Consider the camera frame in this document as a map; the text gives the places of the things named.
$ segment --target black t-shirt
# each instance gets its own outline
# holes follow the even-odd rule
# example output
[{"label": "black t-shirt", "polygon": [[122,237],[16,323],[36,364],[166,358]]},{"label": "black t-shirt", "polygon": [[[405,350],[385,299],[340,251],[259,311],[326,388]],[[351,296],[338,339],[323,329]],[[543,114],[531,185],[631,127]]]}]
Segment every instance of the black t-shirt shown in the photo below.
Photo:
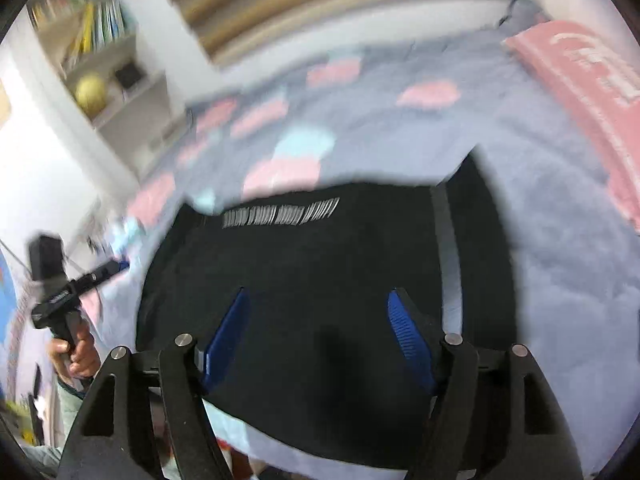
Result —
[{"label": "black t-shirt", "polygon": [[[462,194],[484,186],[466,164]],[[442,317],[431,191],[361,182],[251,200],[218,216],[183,206],[146,277],[138,350],[204,334],[243,286],[250,320],[207,399],[314,455],[407,468],[430,403],[404,361],[386,300],[403,287],[419,309]],[[495,210],[490,196],[481,202]],[[481,212],[466,213],[481,221]],[[503,245],[489,258],[504,266]],[[513,283],[505,286],[513,323]]]}]

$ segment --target metal screw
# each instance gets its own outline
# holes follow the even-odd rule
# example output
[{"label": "metal screw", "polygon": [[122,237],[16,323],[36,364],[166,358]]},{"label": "metal screw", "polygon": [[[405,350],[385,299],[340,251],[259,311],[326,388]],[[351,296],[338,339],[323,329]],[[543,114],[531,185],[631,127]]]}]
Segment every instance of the metal screw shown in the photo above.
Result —
[{"label": "metal screw", "polygon": [[452,346],[462,345],[462,336],[460,334],[454,334],[453,332],[445,334],[444,342]]},{"label": "metal screw", "polygon": [[124,346],[118,346],[111,350],[111,358],[112,359],[120,359],[123,358],[127,354],[127,348]]},{"label": "metal screw", "polygon": [[518,357],[526,357],[529,353],[529,350],[524,345],[513,345],[511,347],[511,351],[516,354]]},{"label": "metal screw", "polygon": [[191,344],[191,341],[193,341],[191,334],[180,334],[175,338],[175,343],[178,346],[187,346],[188,344]]}]

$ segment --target blue gripper pad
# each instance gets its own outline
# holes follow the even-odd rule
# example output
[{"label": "blue gripper pad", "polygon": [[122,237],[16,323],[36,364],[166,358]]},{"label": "blue gripper pad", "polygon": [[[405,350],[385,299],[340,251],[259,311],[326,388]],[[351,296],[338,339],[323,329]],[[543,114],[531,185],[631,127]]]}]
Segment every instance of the blue gripper pad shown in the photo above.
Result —
[{"label": "blue gripper pad", "polygon": [[204,351],[200,382],[206,391],[210,392],[225,378],[249,320],[250,307],[249,295],[241,288]]},{"label": "blue gripper pad", "polygon": [[418,384],[430,395],[436,392],[440,341],[444,332],[435,320],[420,313],[408,295],[395,289],[386,303],[391,328]]}]

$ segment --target human hand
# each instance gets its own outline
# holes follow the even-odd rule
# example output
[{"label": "human hand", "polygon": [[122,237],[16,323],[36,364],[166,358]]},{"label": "human hand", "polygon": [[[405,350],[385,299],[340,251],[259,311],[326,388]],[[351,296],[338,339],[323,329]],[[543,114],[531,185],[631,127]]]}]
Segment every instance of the human hand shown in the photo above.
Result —
[{"label": "human hand", "polygon": [[89,332],[89,325],[83,319],[78,327],[78,344],[71,354],[71,364],[67,369],[65,354],[69,351],[69,343],[63,339],[52,339],[47,344],[47,354],[56,373],[66,384],[73,387],[73,378],[93,377],[100,369],[100,356],[95,349],[94,336]]}]

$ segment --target bedsheet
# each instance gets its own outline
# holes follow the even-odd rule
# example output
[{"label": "bedsheet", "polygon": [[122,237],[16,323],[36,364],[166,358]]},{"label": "bedsheet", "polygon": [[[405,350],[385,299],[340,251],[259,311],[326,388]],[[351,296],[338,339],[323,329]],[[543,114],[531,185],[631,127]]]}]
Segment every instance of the bedsheet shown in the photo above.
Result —
[{"label": "bedsheet", "polygon": [[[585,474],[602,468],[640,411],[640,241],[610,202],[594,149],[501,46],[537,12],[519,0],[499,27],[330,53],[194,105],[192,128],[130,205],[146,235],[130,250],[132,269],[100,292],[102,357],[134,348],[146,268],[183,202],[212,214],[257,194],[356,177],[434,182],[475,147],[511,240],[522,342],[558,398]],[[207,411],[220,438],[282,468],[402,478],[287,449]]]}]

